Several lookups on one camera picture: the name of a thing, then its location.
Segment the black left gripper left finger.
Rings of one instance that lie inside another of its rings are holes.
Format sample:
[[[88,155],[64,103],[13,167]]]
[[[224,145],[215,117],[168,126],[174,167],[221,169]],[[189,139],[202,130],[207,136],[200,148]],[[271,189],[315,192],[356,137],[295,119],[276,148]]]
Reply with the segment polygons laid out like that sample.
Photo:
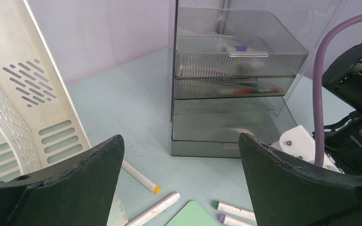
[[[104,226],[124,157],[115,135],[42,170],[0,182],[0,226]]]

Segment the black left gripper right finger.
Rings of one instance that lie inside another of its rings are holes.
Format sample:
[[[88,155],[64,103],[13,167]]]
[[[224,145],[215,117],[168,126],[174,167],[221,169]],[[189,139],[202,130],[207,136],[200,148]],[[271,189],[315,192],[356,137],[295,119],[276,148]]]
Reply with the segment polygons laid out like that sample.
[[[245,133],[239,152],[259,226],[362,226],[362,177],[318,167]]]

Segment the clear red ink pen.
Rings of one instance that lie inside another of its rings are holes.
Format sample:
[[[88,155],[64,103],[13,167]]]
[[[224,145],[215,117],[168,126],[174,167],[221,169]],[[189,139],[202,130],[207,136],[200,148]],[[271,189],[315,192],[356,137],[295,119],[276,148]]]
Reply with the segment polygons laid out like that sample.
[[[269,88],[269,89],[233,89],[230,91],[231,94],[260,94],[260,93],[283,93],[282,88]]]

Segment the transparent grey drawer box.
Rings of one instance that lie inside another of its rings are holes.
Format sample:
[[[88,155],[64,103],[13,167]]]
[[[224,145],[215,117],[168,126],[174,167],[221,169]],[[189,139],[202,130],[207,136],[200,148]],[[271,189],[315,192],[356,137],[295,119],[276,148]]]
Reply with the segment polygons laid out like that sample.
[[[170,154],[238,158],[239,139],[193,137],[184,115],[196,109],[236,112],[237,100],[246,98],[275,98],[268,110],[279,115],[345,5],[344,0],[170,1]],[[251,51],[222,53],[237,45]],[[284,92],[230,93],[249,88]]]

